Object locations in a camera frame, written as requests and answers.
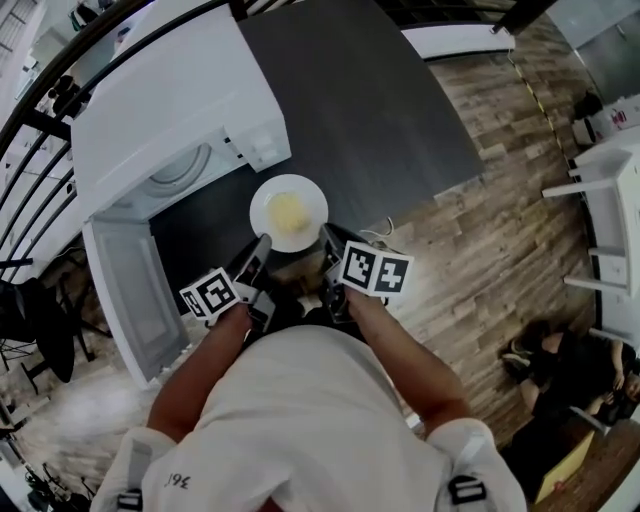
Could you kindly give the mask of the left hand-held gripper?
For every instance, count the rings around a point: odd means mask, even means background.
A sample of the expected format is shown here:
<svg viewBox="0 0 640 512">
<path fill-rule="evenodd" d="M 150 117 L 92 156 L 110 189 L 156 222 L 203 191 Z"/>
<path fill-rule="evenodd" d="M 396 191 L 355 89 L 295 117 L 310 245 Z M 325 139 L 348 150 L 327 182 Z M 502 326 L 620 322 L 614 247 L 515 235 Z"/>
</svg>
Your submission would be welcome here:
<svg viewBox="0 0 640 512">
<path fill-rule="evenodd" d="M 266 331 L 276 306 L 265 291 L 239 280 L 255 280 L 264 270 L 272 248 L 272 238 L 263 233 L 247 244 L 230 263 L 230 276 L 217 268 L 179 294 L 193 316 L 205 322 L 216 321 L 236 304 L 245 304 L 254 330 Z"/>
</svg>

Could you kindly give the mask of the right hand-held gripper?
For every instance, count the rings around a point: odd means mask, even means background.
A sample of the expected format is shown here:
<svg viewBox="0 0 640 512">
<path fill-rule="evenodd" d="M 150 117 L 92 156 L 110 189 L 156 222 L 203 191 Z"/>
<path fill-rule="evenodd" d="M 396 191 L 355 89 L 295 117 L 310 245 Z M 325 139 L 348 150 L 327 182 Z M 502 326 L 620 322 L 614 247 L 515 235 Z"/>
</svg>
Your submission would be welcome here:
<svg viewBox="0 0 640 512">
<path fill-rule="evenodd" d="M 319 241 L 324 251 L 320 297 L 334 323 L 351 322 L 347 288 L 384 300 L 404 293 L 413 256 L 375 248 L 360 235 L 330 222 L 321 226 Z"/>
</svg>

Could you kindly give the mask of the white round plate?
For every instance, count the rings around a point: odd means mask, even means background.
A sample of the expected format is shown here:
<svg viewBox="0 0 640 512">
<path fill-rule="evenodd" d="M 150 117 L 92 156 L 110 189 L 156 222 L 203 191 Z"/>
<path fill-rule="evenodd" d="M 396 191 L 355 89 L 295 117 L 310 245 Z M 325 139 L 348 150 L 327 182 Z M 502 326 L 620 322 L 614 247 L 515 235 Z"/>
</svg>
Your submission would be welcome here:
<svg viewBox="0 0 640 512">
<path fill-rule="evenodd" d="M 267 203 L 273 195 L 281 192 L 296 193 L 306 206 L 311 222 L 304 231 L 283 235 L 272 224 Z M 249 207 L 249 219 L 254 233 L 270 235 L 272 249 L 281 253 L 297 253 L 314 245 L 328 216 L 328 203 L 322 190 L 310 179 L 296 174 L 279 175 L 267 180 L 255 192 Z"/>
</svg>

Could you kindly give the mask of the pale yellow food portion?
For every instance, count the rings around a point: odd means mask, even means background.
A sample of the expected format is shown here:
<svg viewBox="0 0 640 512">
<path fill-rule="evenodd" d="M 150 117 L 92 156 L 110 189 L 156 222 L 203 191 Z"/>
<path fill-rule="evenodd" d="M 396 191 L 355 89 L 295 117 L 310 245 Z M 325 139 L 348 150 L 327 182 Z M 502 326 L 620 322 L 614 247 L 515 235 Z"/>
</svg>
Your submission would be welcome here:
<svg viewBox="0 0 640 512">
<path fill-rule="evenodd" d="M 300 233 L 311 222 L 306 206 L 294 192 L 273 195 L 267 203 L 267 210 L 272 224 L 283 235 Z"/>
</svg>

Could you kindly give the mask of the white microwave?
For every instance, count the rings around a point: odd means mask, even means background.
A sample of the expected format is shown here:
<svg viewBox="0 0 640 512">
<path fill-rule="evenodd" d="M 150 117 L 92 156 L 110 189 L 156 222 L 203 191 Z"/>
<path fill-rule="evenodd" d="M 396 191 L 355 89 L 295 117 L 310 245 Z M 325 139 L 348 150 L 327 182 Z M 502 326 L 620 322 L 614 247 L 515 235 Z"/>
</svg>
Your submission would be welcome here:
<svg viewBox="0 0 640 512">
<path fill-rule="evenodd" d="M 147 388 L 189 343 L 149 222 L 242 166 L 291 155 L 283 113 L 227 5 L 154 0 L 73 121 L 82 237 L 99 301 L 134 382 Z M 209 144 L 186 187 L 149 178 Z"/>
</svg>

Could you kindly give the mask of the person's left forearm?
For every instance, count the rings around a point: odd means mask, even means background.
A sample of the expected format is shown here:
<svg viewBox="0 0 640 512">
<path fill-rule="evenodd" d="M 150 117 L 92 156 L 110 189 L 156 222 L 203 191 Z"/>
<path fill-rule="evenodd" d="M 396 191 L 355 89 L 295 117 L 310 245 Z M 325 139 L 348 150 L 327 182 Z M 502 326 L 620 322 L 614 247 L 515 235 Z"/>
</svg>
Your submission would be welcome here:
<svg viewBox="0 0 640 512">
<path fill-rule="evenodd" d="M 146 427 L 179 443 L 200 420 L 208 397 L 242 351 L 252 327 L 246 305 L 224 312 L 195 351 L 165 382 Z"/>
</svg>

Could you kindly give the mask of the person's right forearm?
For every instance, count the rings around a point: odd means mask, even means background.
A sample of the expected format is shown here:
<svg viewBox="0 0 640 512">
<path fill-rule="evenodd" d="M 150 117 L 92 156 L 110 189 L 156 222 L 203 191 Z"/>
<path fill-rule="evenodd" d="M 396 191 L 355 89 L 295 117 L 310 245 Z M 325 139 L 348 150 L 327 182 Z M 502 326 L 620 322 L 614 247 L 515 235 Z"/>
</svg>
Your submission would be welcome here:
<svg viewBox="0 0 640 512">
<path fill-rule="evenodd" d="M 462 382 L 447 364 L 418 343 L 378 298 L 350 288 L 345 293 L 351 317 L 426 434 L 471 416 Z"/>
</svg>

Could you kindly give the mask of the person's black trousers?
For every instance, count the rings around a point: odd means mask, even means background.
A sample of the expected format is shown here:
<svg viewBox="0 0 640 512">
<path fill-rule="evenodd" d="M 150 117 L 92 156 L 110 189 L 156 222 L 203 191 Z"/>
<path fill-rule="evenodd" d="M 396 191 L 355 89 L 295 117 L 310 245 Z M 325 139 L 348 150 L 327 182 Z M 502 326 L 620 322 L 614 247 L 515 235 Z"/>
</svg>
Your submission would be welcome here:
<svg viewBox="0 0 640 512">
<path fill-rule="evenodd" d="M 353 321 L 346 323 L 335 323 L 332 320 L 329 309 L 321 305 L 314 307 L 309 312 L 304 310 L 303 305 L 294 295 L 283 288 L 275 288 L 269 293 L 269 297 L 275 303 L 275 313 L 265 333 L 260 333 L 254 329 L 249 331 L 242 349 L 246 349 L 260 338 L 268 334 L 273 334 L 283 329 L 296 326 L 322 326 L 332 328 L 348 334 L 355 339 L 366 343 L 358 325 Z"/>
</svg>

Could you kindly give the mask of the person in white coat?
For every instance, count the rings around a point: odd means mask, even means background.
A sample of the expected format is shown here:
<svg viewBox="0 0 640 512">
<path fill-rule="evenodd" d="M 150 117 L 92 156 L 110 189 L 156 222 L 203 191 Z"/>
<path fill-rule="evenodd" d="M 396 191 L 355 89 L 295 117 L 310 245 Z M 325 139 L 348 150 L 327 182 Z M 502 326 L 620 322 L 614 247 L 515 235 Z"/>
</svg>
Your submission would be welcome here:
<svg viewBox="0 0 640 512">
<path fill-rule="evenodd" d="M 453 506 L 457 475 L 485 502 Z M 372 351 L 349 335 L 300 326 L 243 352 L 181 442 L 131 429 L 91 512 L 140 489 L 142 512 L 527 512 L 523 491 L 481 421 L 420 440 Z"/>
</svg>

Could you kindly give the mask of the black office chair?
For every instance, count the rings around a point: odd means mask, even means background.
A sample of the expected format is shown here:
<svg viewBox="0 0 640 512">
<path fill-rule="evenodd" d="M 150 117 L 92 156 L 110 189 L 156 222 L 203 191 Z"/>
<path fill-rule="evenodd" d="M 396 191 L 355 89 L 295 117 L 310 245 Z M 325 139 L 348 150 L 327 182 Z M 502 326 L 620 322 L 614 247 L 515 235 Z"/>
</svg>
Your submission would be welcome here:
<svg viewBox="0 0 640 512">
<path fill-rule="evenodd" d="M 68 383 L 74 369 L 76 345 L 89 362 L 95 359 L 95 354 L 87 348 L 83 332 L 112 336 L 110 331 L 82 316 L 86 299 L 94 289 L 93 283 L 87 282 L 73 300 L 65 286 L 68 279 L 65 273 L 49 288 L 35 278 L 22 284 L 0 280 L 0 362 L 8 367 L 11 361 L 30 356 L 29 347 L 36 347 L 42 361 L 32 368 L 20 365 L 30 382 L 51 370 L 61 382 Z"/>
</svg>

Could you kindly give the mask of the black bag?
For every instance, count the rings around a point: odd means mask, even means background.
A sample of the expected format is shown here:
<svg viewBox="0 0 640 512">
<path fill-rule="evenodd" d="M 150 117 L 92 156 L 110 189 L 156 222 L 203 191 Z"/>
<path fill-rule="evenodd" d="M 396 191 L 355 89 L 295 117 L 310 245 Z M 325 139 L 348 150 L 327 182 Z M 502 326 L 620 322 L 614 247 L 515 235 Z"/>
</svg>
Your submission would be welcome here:
<svg viewBox="0 0 640 512">
<path fill-rule="evenodd" d="M 587 90 L 584 96 L 574 104 L 574 120 L 594 116 L 602 110 L 603 103 L 599 96 Z"/>
</svg>

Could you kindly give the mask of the white shelving unit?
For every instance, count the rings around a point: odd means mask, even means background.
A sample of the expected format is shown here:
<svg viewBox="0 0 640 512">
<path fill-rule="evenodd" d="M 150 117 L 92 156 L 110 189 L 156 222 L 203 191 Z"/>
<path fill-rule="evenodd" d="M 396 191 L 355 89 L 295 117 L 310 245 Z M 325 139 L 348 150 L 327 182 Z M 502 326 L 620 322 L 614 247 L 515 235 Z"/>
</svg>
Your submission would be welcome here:
<svg viewBox="0 0 640 512">
<path fill-rule="evenodd" d="M 640 142 L 594 147 L 575 159 L 569 177 L 571 183 L 542 196 L 577 195 L 586 202 L 593 275 L 563 281 L 598 293 L 599 331 L 640 348 Z"/>
</svg>

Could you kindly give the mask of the white box red print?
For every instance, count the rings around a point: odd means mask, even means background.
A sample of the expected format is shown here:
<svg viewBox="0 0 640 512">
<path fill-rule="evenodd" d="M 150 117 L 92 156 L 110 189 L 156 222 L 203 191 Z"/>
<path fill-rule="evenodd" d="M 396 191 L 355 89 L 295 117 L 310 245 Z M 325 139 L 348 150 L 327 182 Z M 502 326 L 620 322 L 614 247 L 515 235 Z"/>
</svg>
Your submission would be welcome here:
<svg viewBox="0 0 640 512">
<path fill-rule="evenodd" d="M 572 132 L 579 146 L 592 146 L 636 126 L 640 126 L 640 94 L 603 104 L 603 110 L 596 115 L 574 120 Z"/>
</svg>

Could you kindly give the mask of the yellow cardboard box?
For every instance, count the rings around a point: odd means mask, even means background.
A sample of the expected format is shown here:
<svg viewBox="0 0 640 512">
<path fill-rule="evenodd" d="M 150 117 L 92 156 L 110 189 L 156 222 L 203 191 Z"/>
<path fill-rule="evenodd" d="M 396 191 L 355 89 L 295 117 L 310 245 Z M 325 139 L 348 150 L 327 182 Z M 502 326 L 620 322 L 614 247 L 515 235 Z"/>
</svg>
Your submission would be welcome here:
<svg viewBox="0 0 640 512">
<path fill-rule="evenodd" d="M 561 490 L 567 480 L 580 469 L 588 454 L 594 436 L 595 431 L 590 430 L 543 476 L 540 487 L 535 495 L 535 505 L 546 499 L 552 493 Z"/>
</svg>

